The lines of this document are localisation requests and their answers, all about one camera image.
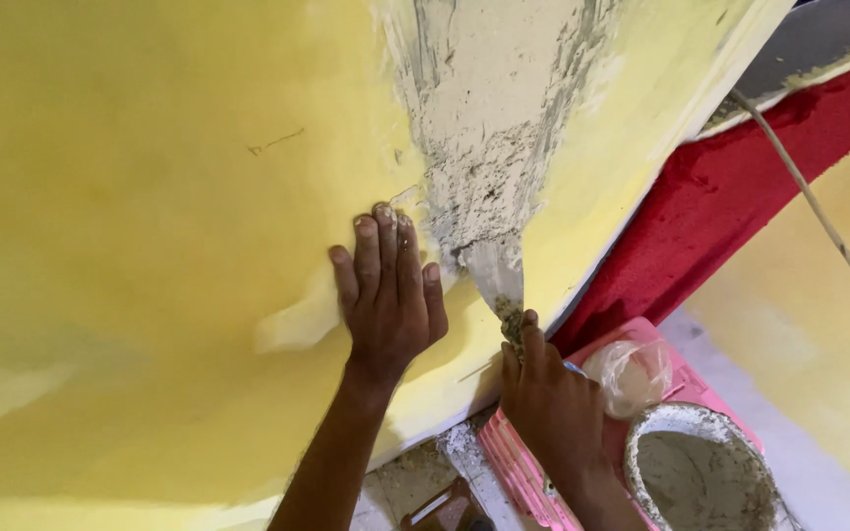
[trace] forearm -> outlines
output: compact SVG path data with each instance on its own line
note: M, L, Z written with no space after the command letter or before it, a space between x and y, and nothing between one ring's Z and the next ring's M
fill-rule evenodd
M579 467L577 471L552 480L585 531L647 530L607 462Z
M268 531L347 531L373 442L395 384L347 364L334 401L304 453Z

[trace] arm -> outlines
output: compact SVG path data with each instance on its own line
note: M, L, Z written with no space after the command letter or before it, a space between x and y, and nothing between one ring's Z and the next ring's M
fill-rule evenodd
M380 203L356 218L356 249L330 249L353 338L343 380L268 531L347 531L372 445L402 372L448 332L438 264L421 269L415 227Z
M528 310L520 325L523 366L503 343L501 407L586 531L646 531L602 447L599 385L563 367Z

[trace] white bucket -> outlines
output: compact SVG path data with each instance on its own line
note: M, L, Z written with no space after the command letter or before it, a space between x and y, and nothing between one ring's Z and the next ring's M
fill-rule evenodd
M763 456L729 416L698 404L649 407L625 441L628 489L659 531L798 528Z

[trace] pencil mark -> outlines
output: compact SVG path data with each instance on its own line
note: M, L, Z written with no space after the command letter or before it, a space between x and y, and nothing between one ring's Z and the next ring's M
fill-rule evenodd
M248 151L250 151L252 155L257 157L258 155L261 154L262 151L274 146L278 142L283 142L285 140L294 138L294 137L298 136L299 134L301 134L303 132L304 132L304 129L303 129L303 127L301 127L301 130L299 130L297 132L293 132L293 133L291 133L287 136L282 136L282 137L278 138L277 140L275 140L273 142L269 142L269 143L265 144L264 146L253 146L253 147L249 146Z

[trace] hand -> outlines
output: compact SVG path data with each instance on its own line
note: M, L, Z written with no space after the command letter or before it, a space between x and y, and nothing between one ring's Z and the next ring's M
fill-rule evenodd
M520 336L523 366L513 345L501 345L503 414L560 492L578 486L580 472L610 477L599 384L563 366L556 347L545 342L537 327L537 312L523 314Z
M355 220L353 258L330 249L340 308L353 337L347 362L372 385L398 384L412 359L448 332L438 264L424 269L412 219L378 203Z

